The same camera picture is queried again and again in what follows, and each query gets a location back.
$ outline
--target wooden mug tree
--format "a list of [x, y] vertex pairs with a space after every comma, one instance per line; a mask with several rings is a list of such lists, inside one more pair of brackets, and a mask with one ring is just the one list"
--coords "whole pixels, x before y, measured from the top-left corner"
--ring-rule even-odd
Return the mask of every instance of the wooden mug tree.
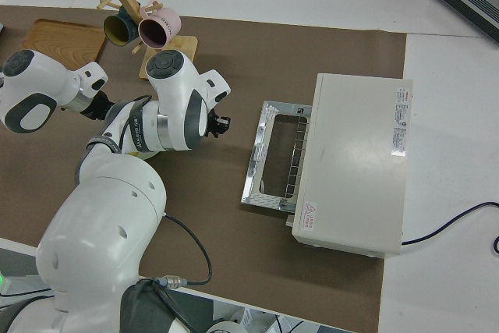
[[[127, 13], [132, 17], [133, 21], [138, 25], [142, 20], [142, 16], [139, 12], [139, 3], [137, 0], [119, 0], [121, 5], [113, 3], [113, 0], [100, 0], [97, 9], [103, 9], [104, 7], [111, 7], [114, 9], [120, 9], [122, 6], [125, 8]], [[163, 8], [163, 4], [159, 3], [156, 5], [152, 5], [148, 8], [145, 8], [146, 12], [153, 11], [155, 9]], [[139, 44], [132, 50], [133, 54], [136, 54], [143, 42], [139, 42]], [[181, 36], [176, 35], [166, 46], [164, 46], [161, 50], [180, 50], [182, 51], [188, 58], [192, 61], [194, 60], [194, 55], [196, 54], [197, 49], [197, 38], [194, 36]], [[142, 61], [142, 66], [139, 71], [139, 77], [143, 80], [146, 80], [146, 64], [147, 60], [154, 54], [156, 54], [160, 50], [155, 50], [151, 47], [147, 47], [145, 56]]]

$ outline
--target warning label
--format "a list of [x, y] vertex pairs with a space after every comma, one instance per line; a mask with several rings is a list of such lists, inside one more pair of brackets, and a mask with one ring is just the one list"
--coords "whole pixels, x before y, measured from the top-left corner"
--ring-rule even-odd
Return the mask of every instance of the warning label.
[[395, 92], [395, 116], [393, 125], [393, 140], [391, 154], [405, 156], [407, 131], [409, 128], [411, 94], [403, 87]]
[[317, 213], [317, 205], [311, 202], [304, 202], [303, 204], [303, 220], [302, 220], [302, 229], [304, 230], [313, 230], [313, 226], [315, 225], [315, 217]]

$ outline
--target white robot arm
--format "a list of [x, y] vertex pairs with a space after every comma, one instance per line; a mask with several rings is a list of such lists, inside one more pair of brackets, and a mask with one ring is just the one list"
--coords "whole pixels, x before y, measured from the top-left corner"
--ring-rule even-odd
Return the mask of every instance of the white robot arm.
[[[91, 68], [79, 69], [82, 77], [38, 52], [18, 52], [3, 69], [2, 121], [28, 133], [40, 129], [56, 105], [84, 111], [97, 94], [84, 83], [85, 72], [107, 80], [96, 63]], [[181, 52], [163, 51], [148, 62], [147, 75], [158, 101], [119, 101], [108, 110], [76, 170], [75, 190], [40, 241], [37, 269], [55, 297], [25, 306], [9, 333], [120, 332], [122, 297], [139, 280], [140, 259], [166, 204], [161, 177], [130, 154], [189, 150], [208, 131], [217, 136], [230, 123], [213, 111], [230, 93], [215, 71], [200, 75]], [[77, 105], [77, 98], [88, 100]], [[174, 319], [169, 331], [188, 330]]]

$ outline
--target white table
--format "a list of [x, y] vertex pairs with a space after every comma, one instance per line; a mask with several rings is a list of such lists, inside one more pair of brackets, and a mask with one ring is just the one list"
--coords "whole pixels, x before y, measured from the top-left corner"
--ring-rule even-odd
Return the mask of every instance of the white table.
[[[415, 97], [404, 240], [499, 200], [499, 48], [440, 1], [162, 1], [185, 16], [408, 33], [404, 78]], [[98, 0], [0, 3], [94, 8]], [[386, 260], [380, 332], [497, 331], [497, 235], [499, 210], [484, 208]]]

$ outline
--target brown tabletop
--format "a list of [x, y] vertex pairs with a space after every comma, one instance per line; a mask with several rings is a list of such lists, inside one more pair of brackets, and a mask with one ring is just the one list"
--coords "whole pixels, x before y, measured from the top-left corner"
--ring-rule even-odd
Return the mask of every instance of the brown tabletop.
[[[36, 19], [101, 25], [108, 11], [0, 6], [0, 62], [20, 47]], [[232, 118], [217, 140], [194, 151], [165, 152], [148, 162], [162, 177], [167, 210], [203, 241], [214, 267], [199, 290], [284, 314], [359, 332], [377, 331], [383, 264], [294, 240], [286, 214], [240, 204], [263, 101], [311, 104], [318, 73], [402, 78], [405, 34], [182, 18], [183, 35], [199, 39], [195, 65], [216, 69], [232, 93], [216, 111]], [[153, 94], [138, 78], [143, 52], [107, 43], [99, 63], [112, 101]], [[40, 131], [19, 135], [0, 127], [0, 236], [37, 246], [74, 188], [87, 141], [101, 129], [81, 115], [56, 111]], [[202, 279], [195, 243], [164, 221], [143, 256], [145, 276]]]

